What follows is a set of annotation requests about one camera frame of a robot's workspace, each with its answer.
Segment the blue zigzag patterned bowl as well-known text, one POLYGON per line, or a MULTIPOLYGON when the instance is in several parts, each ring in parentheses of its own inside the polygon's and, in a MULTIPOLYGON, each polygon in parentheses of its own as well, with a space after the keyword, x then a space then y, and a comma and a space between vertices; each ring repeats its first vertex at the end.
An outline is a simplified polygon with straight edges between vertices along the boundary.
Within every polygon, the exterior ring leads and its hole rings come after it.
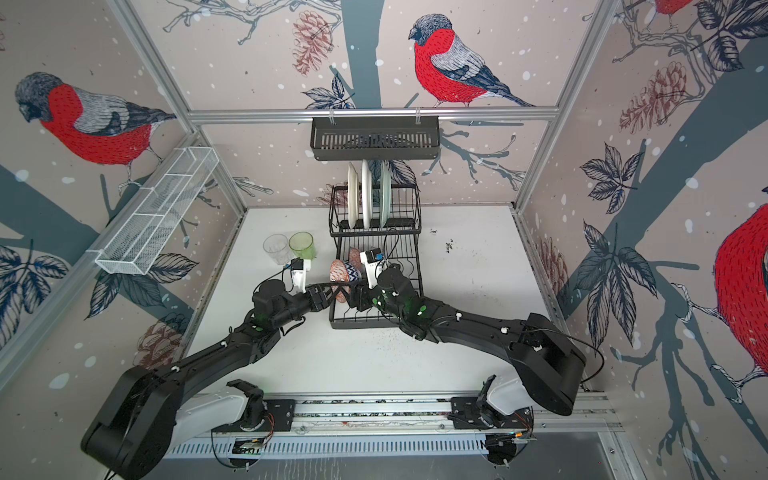
POLYGON ((330 265, 331 282, 352 283, 361 279, 360 270, 349 261, 335 259, 330 265))

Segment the green glass tumbler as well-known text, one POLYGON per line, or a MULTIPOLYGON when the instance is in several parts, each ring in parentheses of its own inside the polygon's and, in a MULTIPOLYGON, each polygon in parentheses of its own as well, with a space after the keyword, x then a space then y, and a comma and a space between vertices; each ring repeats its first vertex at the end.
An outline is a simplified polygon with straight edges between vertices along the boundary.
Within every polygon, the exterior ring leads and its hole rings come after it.
POLYGON ((313 260, 317 256, 314 237, 306 231, 293 234, 289 239, 289 248, 296 258, 302 260, 313 260))

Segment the clear glass tumbler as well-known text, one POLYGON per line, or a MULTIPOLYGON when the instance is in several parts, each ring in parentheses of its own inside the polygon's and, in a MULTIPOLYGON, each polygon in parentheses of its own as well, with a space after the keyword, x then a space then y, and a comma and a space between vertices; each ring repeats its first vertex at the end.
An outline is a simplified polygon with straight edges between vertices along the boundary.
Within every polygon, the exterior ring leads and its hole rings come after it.
POLYGON ((289 247, 289 240, 283 234, 268 236, 263 244, 265 253, 279 266, 289 265, 293 259, 293 251, 289 247))

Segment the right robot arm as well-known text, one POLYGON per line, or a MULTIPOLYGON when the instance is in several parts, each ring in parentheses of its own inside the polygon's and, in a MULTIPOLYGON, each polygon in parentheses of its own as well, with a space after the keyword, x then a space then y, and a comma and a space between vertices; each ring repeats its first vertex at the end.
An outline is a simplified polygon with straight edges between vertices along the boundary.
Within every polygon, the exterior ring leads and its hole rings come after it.
POLYGON ((395 318, 417 341, 458 344, 506 361, 534 403, 561 416, 572 414, 586 357, 547 317, 531 313, 510 320, 460 310, 420 295, 396 268, 384 270, 376 286, 349 286, 343 295, 358 310, 375 308, 395 318))

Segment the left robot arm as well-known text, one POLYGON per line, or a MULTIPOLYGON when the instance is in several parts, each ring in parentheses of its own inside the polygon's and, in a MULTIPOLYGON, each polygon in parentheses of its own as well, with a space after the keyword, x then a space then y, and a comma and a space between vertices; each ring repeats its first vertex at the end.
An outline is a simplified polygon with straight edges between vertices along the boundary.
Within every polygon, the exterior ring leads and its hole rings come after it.
POLYGON ((195 394, 264 358, 281 328, 328 308, 343 284, 311 284, 290 294, 281 280, 254 290, 253 307, 224 339, 169 366, 134 366, 118 379, 81 440, 81 450, 124 479, 149 473, 171 447, 176 415, 195 394))

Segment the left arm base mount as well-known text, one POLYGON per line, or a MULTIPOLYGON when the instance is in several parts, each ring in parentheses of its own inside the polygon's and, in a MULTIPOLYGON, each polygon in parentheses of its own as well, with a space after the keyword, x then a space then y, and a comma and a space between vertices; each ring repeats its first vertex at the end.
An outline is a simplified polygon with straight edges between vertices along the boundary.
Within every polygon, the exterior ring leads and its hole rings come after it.
POLYGON ((233 407, 223 410, 222 421, 214 433, 289 432, 297 402, 295 399, 266 398, 264 391, 245 380, 229 381, 218 394, 234 396, 233 407))

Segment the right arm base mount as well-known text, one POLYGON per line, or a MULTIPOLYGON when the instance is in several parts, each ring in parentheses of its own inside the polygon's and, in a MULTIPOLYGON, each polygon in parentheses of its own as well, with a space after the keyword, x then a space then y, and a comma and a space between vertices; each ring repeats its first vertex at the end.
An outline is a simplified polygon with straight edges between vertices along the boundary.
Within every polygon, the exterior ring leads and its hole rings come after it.
POLYGON ((506 414, 489 402, 489 393, 497 376, 489 376, 474 397, 452 397, 447 419, 457 430, 519 429, 533 431, 533 410, 530 405, 506 414))

